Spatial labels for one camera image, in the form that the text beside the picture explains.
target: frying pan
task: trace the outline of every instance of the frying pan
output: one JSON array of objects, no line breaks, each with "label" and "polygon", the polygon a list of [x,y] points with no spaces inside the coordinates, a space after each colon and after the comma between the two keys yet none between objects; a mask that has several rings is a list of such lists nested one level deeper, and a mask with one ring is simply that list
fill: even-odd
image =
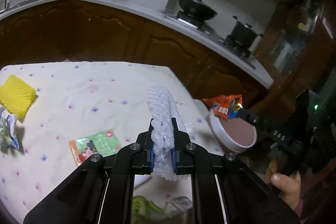
[{"label": "frying pan", "polygon": [[209,20],[217,15],[217,12],[203,3],[203,0],[178,0],[178,3],[185,14],[198,20]]}]

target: silver bolt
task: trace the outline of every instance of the silver bolt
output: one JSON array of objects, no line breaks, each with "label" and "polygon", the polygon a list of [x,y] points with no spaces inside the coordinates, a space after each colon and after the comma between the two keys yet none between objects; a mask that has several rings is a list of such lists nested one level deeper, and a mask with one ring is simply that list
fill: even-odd
[{"label": "silver bolt", "polygon": [[90,156],[90,160],[97,162],[100,160],[100,155],[99,154],[93,154]]},{"label": "silver bolt", "polygon": [[129,145],[129,148],[132,149],[132,150],[138,150],[138,149],[140,149],[140,144],[138,144],[138,143],[131,143]]},{"label": "silver bolt", "polygon": [[188,150],[194,150],[196,148],[196,145],[194,143],[187,143],[185,146]]},{"label": "silver bolt", "polygon": [[225,158],[227,158],[228,160],[234,160],[236,158],[236,155],[233,153],[226,153]]}]

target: table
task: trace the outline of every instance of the table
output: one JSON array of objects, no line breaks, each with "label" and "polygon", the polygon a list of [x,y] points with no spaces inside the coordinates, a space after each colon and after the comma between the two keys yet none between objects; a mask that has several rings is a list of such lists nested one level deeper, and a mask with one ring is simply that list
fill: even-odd
[{"label": "table", "polygon": [[[192,97],[167,67],[127,62],[10,65],[0,71],[0,85],[9,75],[25,81],[38,95],[23,123],[17,122],[20,150],[0,153],[0,200],[19,223],[75,170],[70,140],[111,128],[125,146],[148,130],[146,94],[152,86],[172,93],[183,122],[195,128],[193,142],[223,154]],[[192,199],[190,179],[170,182],[158,176],[134,194],[158,206],[176,196]]]}]

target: orange snack bag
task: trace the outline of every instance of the orange snack bag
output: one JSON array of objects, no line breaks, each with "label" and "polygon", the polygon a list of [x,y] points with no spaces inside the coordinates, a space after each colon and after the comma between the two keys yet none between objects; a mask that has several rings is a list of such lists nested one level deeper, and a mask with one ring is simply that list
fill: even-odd
[{"label": "orange snack bag", "polygon": [[202,100],[207,107],[213,109],[213,114],[225,121],[237,117],[239,109],[243,106],[241,95],[219,95],[212,99]]}]

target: black pot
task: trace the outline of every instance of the black pot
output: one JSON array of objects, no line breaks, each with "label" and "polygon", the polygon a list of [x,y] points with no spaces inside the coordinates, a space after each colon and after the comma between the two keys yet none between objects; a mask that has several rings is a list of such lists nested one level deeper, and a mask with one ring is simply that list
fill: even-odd
[{"label": "black pot", "polygon": [[230,34],[230,38],[236,41],[242,47],[248,49],[251,47],[257,36],[263,37],[263,34],[257,34],[255,31],[253,31],[250,24],[244,24],[238,21],[236,16],[233,18],[236,20],[236,25]]},{"label": "black pot", "polygon": [[217,15],[217,12],[203,3],[203,0],[178,0],[178,3],[186,15],[201,21],[210,20]]}]

